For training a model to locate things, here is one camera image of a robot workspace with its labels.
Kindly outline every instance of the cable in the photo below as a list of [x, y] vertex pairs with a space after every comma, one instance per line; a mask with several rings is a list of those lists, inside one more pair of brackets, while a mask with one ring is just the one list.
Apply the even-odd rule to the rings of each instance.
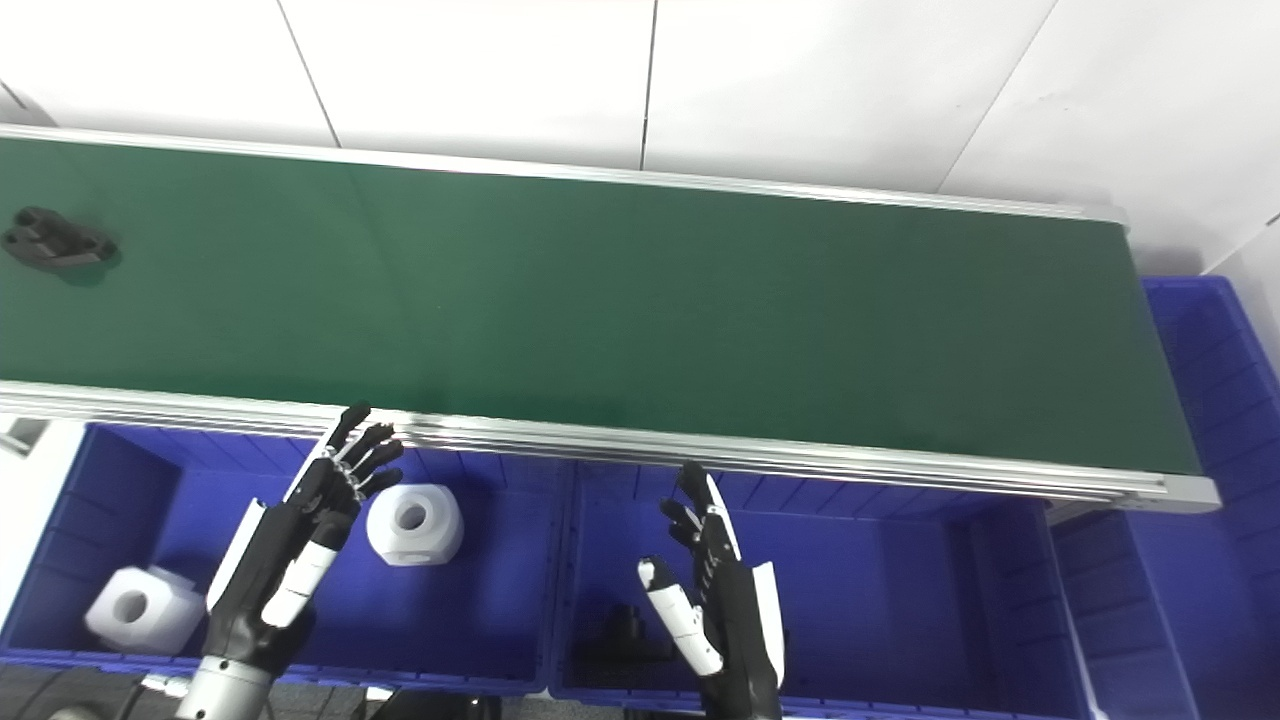
[[22, 707], [18, 708], [18, 712], [14, 712], [13, 719], [14, 720], [22, 720], [22, 716], [26, 715], [28, 710], [31, 710], [31, 706], [36, 705], [36, 700], [38, 700], [40, 696], [45, 694], [45, 691], [49, 689], [49, 685], [52, 685], [54, 680], [56, 680], [58, 678], [61, 678], [63, 673], [65, 673], [65, 671], [67, 670], [59, 670], [59, 671], [54, 673], [52, 675], [50, 675], [49, 678], [45, 678], [45, 682], [40, 683], [40, 687], [36, 688], [36, 692], [31, 693], [27, 697], [27, 702], [22, 703]]
[[133, 687], [129, 688], [129, 694], [124, 696], [124, 702], [120, 703], [120, 707], [115, 711], [111, 720], [129, 720], [129, 715], [133, 712], [133, 706], [138, 703], [138, 698], [142, 697], [142, 691], [145, 689], [146, 688], [143, 688], [141, 683], [134, 683]]

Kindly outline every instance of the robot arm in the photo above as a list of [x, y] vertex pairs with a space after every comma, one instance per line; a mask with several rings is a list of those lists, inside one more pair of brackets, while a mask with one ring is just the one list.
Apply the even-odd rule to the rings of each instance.
[[210, 585], [204, 659], [178, 708], [182, 720], [256, 720], [271, 683], [302, 650], [310, 601], [347, 542], [364, 501], [401, 480], [379, 470], [404, 448], [390, 425], [348, 442], [367, 405], [334, 423], [271, 507], [253, 501]]
[[716, 480], [696, 462], [677, 486], [694, 507], [663, 500], [669, 533], [694, 555], [695, 606], [660, 557], [640, 560], [640, 582], [676, 648], [699, 678], [703, 708], [714, 720], [778, 720], [783, 676], [782, 612], [773, 565], [742, 564], [737, 536]]

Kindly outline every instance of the blue plastic bin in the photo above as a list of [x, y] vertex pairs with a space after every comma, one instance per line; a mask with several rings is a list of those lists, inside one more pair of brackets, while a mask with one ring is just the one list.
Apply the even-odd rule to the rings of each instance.
[[1085, 662], [1112, 720], [1275, 720], [1280, 388], [1226, 279], [1144, 284], [1224, 509], [1053, 529]]
[[[617, 605], [666, 630], [636, 561], [691, 559], [658, 500], [675, 469], [577, 465], [550, 693], [596, 705], [699, 707], [682, 660], [617, 664], [594, 643]], [[1087, 717], [1057, 568], [1037, 500], [726, 474], [744, 559], [773, 560], [787, 632], [787, 711], [820, 717]]]
[[[191, 671], [108, 652], [82, 616], [116, 569], [157, 564], [209, 587], [250, 500], [276, 502], [314, 441], [91, 427], [0, 633], [0, 656], [49, 666]], [[410, 451], [406, 482], [448, 486], [466, 530], [447, 565], [392, 568], [364, 514], [316, 594], [317, 626], [287, 680], [513, 694], [545, 687], [561, 520], [572, 464]]]

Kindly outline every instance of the white cube with hole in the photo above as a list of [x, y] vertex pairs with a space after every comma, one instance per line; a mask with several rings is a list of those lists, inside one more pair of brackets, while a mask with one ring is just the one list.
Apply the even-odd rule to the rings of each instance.
[[84, 624], [116, 652], [177, 655], [205, 614], [195, 583], [152, 565], [116, 570]]
[[449, 488], [396, 486], [369, 509], [369, 544], [388, 565], [440, 565], [462, 544], [462, 514]]

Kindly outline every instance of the gray floor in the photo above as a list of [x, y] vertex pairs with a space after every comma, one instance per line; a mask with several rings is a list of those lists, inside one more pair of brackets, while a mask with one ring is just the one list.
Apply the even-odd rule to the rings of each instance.
[[[70, 705], [92, 708], [104, 720], [111, 717], [137, 675], [99, 673], [90, 667], [54, 671], [20, 665], [0, 665], [0, 720], [47, 720]], [[360, 705], [360, 688], [276, 684], [271, 707], [276, 720], [351, 720]], [[147, 692], [138, 700], [131, 720], [169, 720], [178, 701]], [[503, 703], [503, 720], [621, 720], [616, 708], [588, 707], [575, 702], [511, 700]]]

